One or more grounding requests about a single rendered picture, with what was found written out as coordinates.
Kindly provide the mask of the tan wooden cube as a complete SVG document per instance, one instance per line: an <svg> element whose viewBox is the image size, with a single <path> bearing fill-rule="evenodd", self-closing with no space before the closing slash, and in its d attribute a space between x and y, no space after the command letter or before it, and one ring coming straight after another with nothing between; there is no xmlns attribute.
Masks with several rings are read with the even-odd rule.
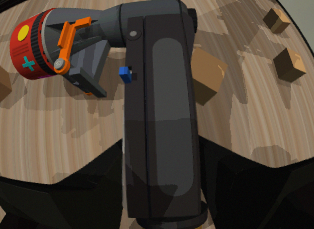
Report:
<svg viewBox="0 0 314 229"><path fill-rule="evenodd" d="M9 73L0 66L0 102L11 92Z"/></svg>
<svg viewBox="0 0 314 229"><path fill-rule="evenodd" d="M279 79L293 82L306 74L300 54L287 47L273 61Z"/></svg>
<svg viewBox="0 0 314 229"><path fill-rule="evenodd" d="M274 8L270 9L263 21L272 33L282 33L291 23L281 10Z"/></svg>
<svg viewBox="0 0 314 229"><path fill-rule="evenodd" d="M227 66L221 60L196 47L191 60L196 102L205 105L218 93Z"/></svg>

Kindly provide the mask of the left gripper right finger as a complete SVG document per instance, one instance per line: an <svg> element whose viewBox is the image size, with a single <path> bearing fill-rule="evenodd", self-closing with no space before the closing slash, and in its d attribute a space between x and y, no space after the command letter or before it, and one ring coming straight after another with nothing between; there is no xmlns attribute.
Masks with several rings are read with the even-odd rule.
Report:
<svg viewBox="0 0 314 229"><path fill-rule="evenodd" d="M198 136L201 189L215 229L263 229L287 194L314 181L314 157L272 168Z"/></svg>

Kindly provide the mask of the black hose nozzle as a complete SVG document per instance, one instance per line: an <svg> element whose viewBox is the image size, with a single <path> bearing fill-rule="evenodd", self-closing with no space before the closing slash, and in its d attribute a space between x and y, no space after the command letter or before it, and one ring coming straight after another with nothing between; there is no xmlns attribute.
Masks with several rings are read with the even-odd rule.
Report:
<svg viewBox="0 0 314 229"><path fill-rule="evenodd" d="M195 8L181 0L146 0L51 8L21 22L10 39L24 78L62 75L97 98L107 97L98 83L110 48L126 48L122 206L142 229L202 229L208 218L191 70L197 25Z"/></svg>

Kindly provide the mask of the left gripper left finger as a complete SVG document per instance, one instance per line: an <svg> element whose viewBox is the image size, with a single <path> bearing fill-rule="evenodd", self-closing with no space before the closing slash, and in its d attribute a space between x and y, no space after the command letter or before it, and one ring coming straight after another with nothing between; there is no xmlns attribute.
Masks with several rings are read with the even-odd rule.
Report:
<svg viewBox="0 0 314 229"><path fill-rule="evenodd" d="M5 213L59 229L120 229L122 138L55 184L0 176L0 206Z"/></svg>

